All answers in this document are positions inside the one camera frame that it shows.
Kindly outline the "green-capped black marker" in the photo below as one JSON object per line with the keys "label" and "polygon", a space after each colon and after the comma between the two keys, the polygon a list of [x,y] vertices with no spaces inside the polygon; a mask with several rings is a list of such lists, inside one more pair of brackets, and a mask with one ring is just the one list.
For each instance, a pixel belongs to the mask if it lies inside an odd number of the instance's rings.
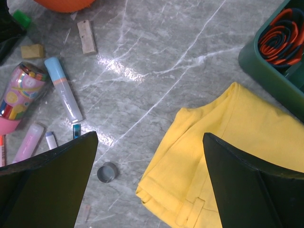
{"label": "green-capped black marker", "polygon": [[31,18],[19,9],[13,13],[13,18],[25,29],[27,29],[32,22]]}

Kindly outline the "white pen lilac cap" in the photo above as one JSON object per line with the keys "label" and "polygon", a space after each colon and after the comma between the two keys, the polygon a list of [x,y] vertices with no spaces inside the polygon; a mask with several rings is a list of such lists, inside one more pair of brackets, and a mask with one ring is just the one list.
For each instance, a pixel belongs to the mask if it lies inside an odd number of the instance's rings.
{"label": "white pen lilac cap", "polygon": [[48,144],[48,147],[50,150],[57,147],[57,142],[56,142],[55,136],[52,132],[46,132],[45,139],[47,141],[47,144]]}

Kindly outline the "purple pink highlighter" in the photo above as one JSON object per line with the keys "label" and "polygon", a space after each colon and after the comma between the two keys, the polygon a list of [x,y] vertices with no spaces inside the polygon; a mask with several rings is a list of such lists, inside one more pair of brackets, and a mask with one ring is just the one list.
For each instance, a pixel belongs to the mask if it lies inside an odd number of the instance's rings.
{"label": "purple pink highlighter", "polygon": [[37,123],[33,123],[29,127],[12,163],[17,163],[30,158],[43,132],[44,132],[43,126]]}

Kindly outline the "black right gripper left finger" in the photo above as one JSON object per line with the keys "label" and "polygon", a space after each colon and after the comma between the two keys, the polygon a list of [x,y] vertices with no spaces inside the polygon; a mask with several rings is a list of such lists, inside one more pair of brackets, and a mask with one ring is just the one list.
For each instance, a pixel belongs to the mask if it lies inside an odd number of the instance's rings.
{"label": "black right gripper left finger", "polygon": [[2,228],[72,228],[97,152],[96,132],[0,169]]}

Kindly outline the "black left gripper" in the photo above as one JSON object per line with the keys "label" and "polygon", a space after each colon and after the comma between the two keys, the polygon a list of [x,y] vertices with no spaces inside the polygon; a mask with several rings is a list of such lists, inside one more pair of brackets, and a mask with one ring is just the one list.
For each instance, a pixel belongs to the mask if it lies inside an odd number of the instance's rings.
{"label": "black left gripper", "polygon": [[9,13],[6,0],[0,1],[0,63],[16,43],[26,35],[26,29]]}

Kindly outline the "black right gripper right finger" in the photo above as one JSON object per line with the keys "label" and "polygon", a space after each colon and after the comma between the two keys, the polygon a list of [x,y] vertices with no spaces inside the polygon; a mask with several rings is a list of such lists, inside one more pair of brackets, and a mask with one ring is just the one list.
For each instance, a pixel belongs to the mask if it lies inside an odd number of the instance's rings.
{"label": "black right gripper right finger", "polygon": [[212,133],[205,160],[224,228],[302,228],[304,174],[244,152]]}

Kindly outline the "blue-capped clear highlighter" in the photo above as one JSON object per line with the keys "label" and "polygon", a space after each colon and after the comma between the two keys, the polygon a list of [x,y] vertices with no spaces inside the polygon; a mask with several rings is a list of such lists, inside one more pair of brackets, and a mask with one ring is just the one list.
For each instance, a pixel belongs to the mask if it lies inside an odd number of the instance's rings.
{"label": "blue-capped clear highlighter", "polygon": [[83,120],[83,116],[78,107],[76,99],[70,88],[64,70],[57,57],[51,57],[44,62],[50,75],[51,81],[56,89],[64,110],[70,123],[75,124]]}

